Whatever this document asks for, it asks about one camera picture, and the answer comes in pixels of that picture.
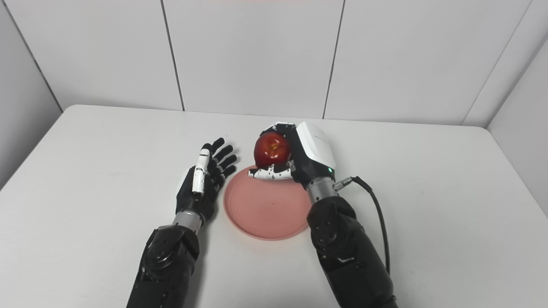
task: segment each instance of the pink plate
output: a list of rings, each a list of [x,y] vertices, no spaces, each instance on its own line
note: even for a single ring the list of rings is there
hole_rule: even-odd
[[[259,180],[238,172],[225,191],[225,212],[230,222],[245,234],[274,241],[306,229],[310,211],[308,194],[293,180]]]

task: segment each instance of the table surface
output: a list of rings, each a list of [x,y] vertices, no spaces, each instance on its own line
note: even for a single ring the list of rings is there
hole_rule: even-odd
[[[0,192],[0,306],[125,307],[202,144],[223,136],[243,169],[261,130],[303,120],[70,107]],[[400,307],[546,307],[548,219],[486,130],[310,121],[338,179],[360,175],[380,200]],[[353,184],[341,195],[383,255],[367,193]],[[187,307],[337,307],[308,230],[248,237],[220,199]]]

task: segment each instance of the black cable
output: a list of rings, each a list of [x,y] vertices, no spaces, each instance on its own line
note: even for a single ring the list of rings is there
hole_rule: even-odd
[[[380,221],[380,228],[383,233],[383,243],[384,243],[384,254],[385,254],[385,264],[386,264],[386,271],[388,274],[390,274],[390,250],[388,248],[388,235],[386,234],[386,225],[384,224],[384,216],[383,211],[380,209],[379,201],[377,200],[375,193],[373,192],[373,189],[371,186],[369,186],[364,180],[362,180],[359,176],[352,176],[350,177],[352,181],[354,181],[359,186],[363,187],[369,194],[371,195],[371,199],[373,199],[373,203],[375,203],[375,207],[377,208],[377,214],[379,214],[379,221]]]

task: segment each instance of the apple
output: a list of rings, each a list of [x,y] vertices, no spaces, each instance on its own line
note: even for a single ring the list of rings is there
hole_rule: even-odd
[[[286,163],[290,154],[289,142],[282,134],[276,132],[269,132],[259,137],[253,151],[257,168]]]

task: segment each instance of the robotic hand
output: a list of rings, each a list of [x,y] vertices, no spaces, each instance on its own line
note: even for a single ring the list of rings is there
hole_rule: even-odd
[[[214,203],[225,179],[236,171],[231,145],[219,138],[204,144],[198,162],[186,175],[171,225],[152,232],[142,253],[127,308],[181,308],[199,256],[198,231],[215,212]]]
[[[378,206],[371,188],[358,177],[335,183],[331,148],[321,129],[311,123],[296,126],[277,122],[261,135],[268,132],[278,132],[288,140],[290,160],[286,164],[251,169],[248,175],[267,180],[293,178],[308,192],[313,204],[307,217],[312,244],[339,305],[342,308],[397,308],[389,259],[385,268],[357,221],[354,209],[337,193],[355,181],[372,195]],[[379,206],[377,210],[384,226]]]

